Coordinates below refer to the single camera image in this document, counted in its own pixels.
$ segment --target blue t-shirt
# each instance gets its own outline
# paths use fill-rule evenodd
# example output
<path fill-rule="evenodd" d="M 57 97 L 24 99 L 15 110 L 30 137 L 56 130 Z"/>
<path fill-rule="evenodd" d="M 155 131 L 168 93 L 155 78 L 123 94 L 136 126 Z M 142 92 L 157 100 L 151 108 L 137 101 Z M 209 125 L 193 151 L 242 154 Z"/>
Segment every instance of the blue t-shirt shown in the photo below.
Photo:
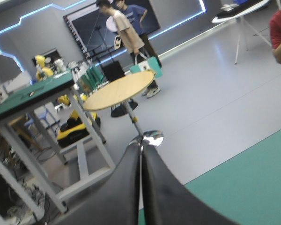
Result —
<path fill-rule="evenodd" d="M 141 28 L 141 17 L 144 15 L 146 9 L 137 5 L 129 5 L 126 10 L 122 11 L 127 17 L 129 22 L 132 24 L 138 35 L 144 34 L 145 31 Z"/>

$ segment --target table top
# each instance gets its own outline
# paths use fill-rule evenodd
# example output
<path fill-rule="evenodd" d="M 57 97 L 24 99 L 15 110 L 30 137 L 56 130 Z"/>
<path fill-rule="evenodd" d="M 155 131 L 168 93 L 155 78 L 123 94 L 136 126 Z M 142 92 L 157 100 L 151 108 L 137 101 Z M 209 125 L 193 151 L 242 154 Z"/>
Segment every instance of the table top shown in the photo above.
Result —
<path fill-rule="evenodd" d="M 229 21 L 229 20 L 237 19 L 237 18 L 239 18 L 239 17 L 241 17 L 241 16 L 247 15 L 247 14 L 249 14 L 249 13 L 251 13 L 251 12 L 254 12 L 255 10 L 257 10 L 257 9 L 259 9 L 259 8 L 261 8 L 261 7 L 263 7 L 263 6 L 264 6 L 265 4 L 267 4 L 269 1 L 270 1 L 270 0 L 263 0 L 263 1 L 261 1 L 261 2 L 259 2 L 259 3 L 257 3 L 257 4 L 255 4 L 255 5 L 253 5 L 253 6 L 251 6 L 250 8 L 244 10 L 243 12 L 241 12 L 241 13 L 239 13 L 239 14 L 233 16 L 233 17 L 227 17 L 227 18 L 222 18 L 222 19 L 218 19 L 218 18 L 216 17 L 216 18 L 214 18 L 214 19 L 212 20 L 212 23 L 223 23 L 223 22 L 226 22 L 226 21 Z"/>
<path fill-rule="evenodd" d="M 242 225 L 281 225 L 281 131 L 186 184 Z"/>
<path fill-rule="evenodd" d="M 73 85 L 72 72 L 66 71 L 19 90 L 0 105 L 0 120 Z"/>
<path fill-rule="evenodd" d="M 87 111 L 97 111 L 124 102 L 147 88 L 154 80 L 154 72 L 144 71 L 124 76 L 101 88 L 84 103 Z"/>

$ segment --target green workbench top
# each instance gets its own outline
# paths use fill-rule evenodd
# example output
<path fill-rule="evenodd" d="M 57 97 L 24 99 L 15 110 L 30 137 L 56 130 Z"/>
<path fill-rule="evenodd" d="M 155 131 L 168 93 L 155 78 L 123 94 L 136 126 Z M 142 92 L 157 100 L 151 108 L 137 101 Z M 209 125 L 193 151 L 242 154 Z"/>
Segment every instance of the green workbench top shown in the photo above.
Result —
<path fill-rule="evenodd" d="M 240 225 L 281 225 L 281 131 L 185 187 Z"/>
<path fill-rule="evenodd" d="M 74 85 L 71 71 L 47 78 L 9 96 L 0 105 L 0 120 Z"/>

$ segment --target yellow robot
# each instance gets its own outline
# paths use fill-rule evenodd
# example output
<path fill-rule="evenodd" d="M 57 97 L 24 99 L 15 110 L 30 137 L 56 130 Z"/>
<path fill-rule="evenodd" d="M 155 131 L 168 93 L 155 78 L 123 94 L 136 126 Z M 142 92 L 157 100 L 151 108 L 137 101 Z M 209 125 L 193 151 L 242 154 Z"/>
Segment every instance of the yellow robot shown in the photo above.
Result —
<path fill-rule="evenodd" d="M 37 66 L 36 66 L 36 68 L 37 68 L 36 78 L 37 78 L 38 81 L 42 81 L 42 80 L 44 80 L 45 78 L 54 75 L 53 71 L 52 71 L 50 68 L 46 67 L 46 65 L 45 65 L 45 60 L 46 60 L 46 58 L 45 58 L 44 56 L 42 56 L 42 55 L 37 55 L 37 56 L 35 57 L 35 60 L 36 60 L 36 62 L 37 62 Z"/>
<path fill-rule="evenodd" d="M 87 99 L 87 96 L 82 94 L 80 96 L 82 101 L 85 101 Z M 67 95 L 63 95 L 58 98 L 59 103 L 63 103 L 65 105 L 70 105 L 70 100 L 68 99 Z M 100 118 L 98 117 L 97 113 L 92 112 L 91 117 L 94 119 L 95 123 L 100 126 Z M 86 136 L 88 136 L 89 133 L 82 121 L 79 118 L 79 114 L 76 110 L 73 110 L 70 118 L 67 120 L 65 124 L 63 124 L 60 128 L 60 131 L 57 135 L 57 141 L 58 144 L 64 148 Z"/>

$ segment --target red shirt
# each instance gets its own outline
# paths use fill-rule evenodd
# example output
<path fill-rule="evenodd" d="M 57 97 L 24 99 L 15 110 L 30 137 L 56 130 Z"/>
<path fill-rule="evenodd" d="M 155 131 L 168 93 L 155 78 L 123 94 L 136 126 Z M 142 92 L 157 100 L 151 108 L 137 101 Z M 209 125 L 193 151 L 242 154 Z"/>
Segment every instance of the red shirt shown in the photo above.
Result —
<path fill-rule="evenodd" d="M 270 20 L 270 36 L 273 49 L 276 49 L 281 44 L 281 10 L 276 12 Z"/>

